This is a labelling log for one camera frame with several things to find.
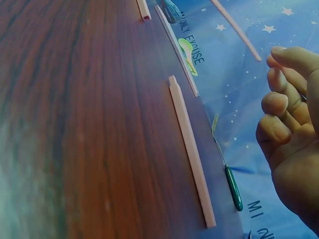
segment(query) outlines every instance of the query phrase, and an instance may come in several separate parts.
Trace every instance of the yellow-green leaf print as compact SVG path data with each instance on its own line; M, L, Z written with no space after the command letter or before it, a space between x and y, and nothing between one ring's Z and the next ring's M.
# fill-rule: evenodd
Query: yellow-green leaf print
M188 68L192 75L198 76L198 73L195 69L195 66L193 64L193 59L191 57L191 53L193 51L193 46L189 43L189 41L185 40L184 38L180 38L178 40L178 43L182 49L182 52L184 53L185 60L187 62Z

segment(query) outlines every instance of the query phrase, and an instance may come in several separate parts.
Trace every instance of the finger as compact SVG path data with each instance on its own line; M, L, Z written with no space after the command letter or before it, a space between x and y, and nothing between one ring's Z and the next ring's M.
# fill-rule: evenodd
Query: finger
M272 91L282 93L288 97L287 110L301 125L311 121L307 104L303 102L300 93L287 81L280 69L271 68L269 70L268 84Z
M280 65L296 70L307 80L309 114L319 137L319 55L300 47L273 47L271 54Z
M314 128L307 123L301 126L292 136L288 143L278 146L272 158L268 160L271 170L275 170L278 165L284 162L291 155L309 146L316 139Z
M265 114L277 116L293 133L299 127L298 121L287 111L288 97L276 92L267 94L262 100L262 109Z
M270 68L280 69L286 77L287 81L291 83L303 96L307 97L307 81L302 75L300 75L294 69L283 67L277 61L275 61L272 56L269 56L267 58L267 65Z
M319 69L319 56L302 47L275 46L271 49L271 55L280 65L296 70L306 80Z
M267 160L278 146L289 142L292 133L276 116L265 115L258 123L256 139Z

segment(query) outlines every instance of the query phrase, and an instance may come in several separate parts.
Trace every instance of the printed cartoon graphic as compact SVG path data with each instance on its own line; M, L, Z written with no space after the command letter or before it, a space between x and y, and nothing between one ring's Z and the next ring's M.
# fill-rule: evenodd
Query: printed cartoon graphic
M176 23L182 17L180 10L171 0L157 0L157 3L170 24Z
M194 76L198 76L198 73L197 73L195 66L193 64L193 59L191 57L191 53L193 51L193 46L189 43L189 41L185 40L184 38L180 38L178 40L178 43L182 49L182 52L184 54L185 60L187 62L187 65L189 67L191 74Z

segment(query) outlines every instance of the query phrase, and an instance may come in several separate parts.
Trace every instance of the fingernail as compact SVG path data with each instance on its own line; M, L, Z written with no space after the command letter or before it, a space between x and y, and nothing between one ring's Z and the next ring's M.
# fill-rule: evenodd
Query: fingernail
M273 46L273 47L271 48L271 51L272 51L272 52L278 52L278 51L281 51L281 50L284 50L284 49L286 49L286 47L283 47L283 46Z
M291 131L284 124L278 123L274 125L274 134L277 137L278 142L282 142L290 137Z
M267 97L267 104L269 105L277 105L278 102L285 102L285 110L288 106L288 97L286 95L283 94L279 94L279 93L272 93L269 94Z

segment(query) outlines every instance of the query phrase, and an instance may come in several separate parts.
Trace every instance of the pink plastic strip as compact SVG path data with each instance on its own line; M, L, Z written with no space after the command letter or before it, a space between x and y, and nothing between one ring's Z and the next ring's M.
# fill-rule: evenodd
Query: pink plastic strip
M242 31L242 29L238 26L238 24L234 21L234 19L229 15L229 13L226 11L226 9L219 3L218 0L210 0L220 11L220 13L226 18L226 20L231 24L231 26L234 28L234 30L237 32L237 34L240 36L240 38L244 41L244 43L248 46L251 53L253 53L254 57L257 61L261 61L261 56L256 51L253 44L251 44L248 37L245 35L245 33Z

